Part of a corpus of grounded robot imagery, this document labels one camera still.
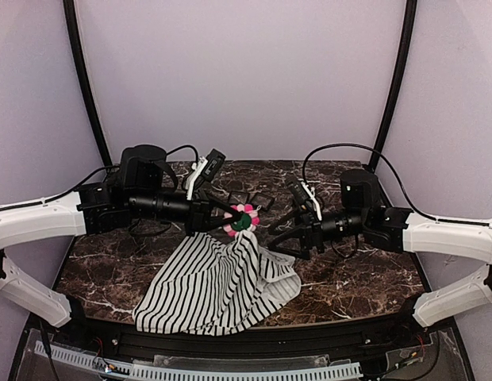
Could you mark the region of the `pink flower brooch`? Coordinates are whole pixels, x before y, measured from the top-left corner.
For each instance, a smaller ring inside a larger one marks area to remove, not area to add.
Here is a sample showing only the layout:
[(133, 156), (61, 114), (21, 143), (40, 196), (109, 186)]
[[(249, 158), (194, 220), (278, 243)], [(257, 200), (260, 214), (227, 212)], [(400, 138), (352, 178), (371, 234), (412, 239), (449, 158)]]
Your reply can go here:
[(223, 230), (230, 236), (235, 237), (241, 231), (253, 232), (260, 223), (259, 208), (252, 204), (236, 204), (232, 208), (241, 213), (240, 220), (225, 225)]

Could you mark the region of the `black white striped garment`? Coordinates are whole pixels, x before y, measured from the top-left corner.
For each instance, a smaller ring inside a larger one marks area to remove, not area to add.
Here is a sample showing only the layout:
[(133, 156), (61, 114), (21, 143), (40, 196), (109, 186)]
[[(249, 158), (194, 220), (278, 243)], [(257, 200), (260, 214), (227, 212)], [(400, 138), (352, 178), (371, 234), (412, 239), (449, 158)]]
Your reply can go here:
[(144, 333), (225, 336), (260, 323), (299, 296), (294, 258), (238, 233), (225, 244), (208, 233), (185, 237), (133, 310)]

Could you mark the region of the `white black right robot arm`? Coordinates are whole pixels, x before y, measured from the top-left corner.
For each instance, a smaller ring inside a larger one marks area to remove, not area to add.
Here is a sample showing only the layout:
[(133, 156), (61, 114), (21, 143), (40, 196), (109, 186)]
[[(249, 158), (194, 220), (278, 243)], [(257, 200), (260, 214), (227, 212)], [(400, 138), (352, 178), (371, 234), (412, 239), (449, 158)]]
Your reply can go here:
[(307, 260), (312, 249), (325, 250), (344, 237), (362, 237), (370, 246), (387, 252), (432, 252), (479, 260), (472, 274), (436, 291), (410, 298), (402, 319), (420, 327), (492, 304), (492, 219), (435, 217), (415, 207), (386, 207), (376, 175), (351, 169), (340, 175), (343, 209), (321, 212), (312, 190), (301, 180), (288, 184), (292, 210), (269, 228), (274, 237), (269, 250)]

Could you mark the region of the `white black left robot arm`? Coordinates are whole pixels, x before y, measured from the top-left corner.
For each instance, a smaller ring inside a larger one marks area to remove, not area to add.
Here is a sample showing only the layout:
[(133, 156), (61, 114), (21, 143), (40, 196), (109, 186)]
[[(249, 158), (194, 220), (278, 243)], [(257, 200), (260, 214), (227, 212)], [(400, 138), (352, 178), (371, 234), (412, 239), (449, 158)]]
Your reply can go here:
[(160, 147), (126, 148), (113, 174), (100, 183), (83, 181), (49, 198), (0, 206), (0, 296), (55, 328), (80, 324), (84, 312), (73, 297), (60, 294), (22, 271), (5, 254), (16, 244), (53, 237), (78, 237), (126, 228), (134, 219), (182, 223), (185, 233), (207, 233), (239, 221), (241, 213), (207, 194), (225, 162), (214, 149), (191, 166), (183, 189)]

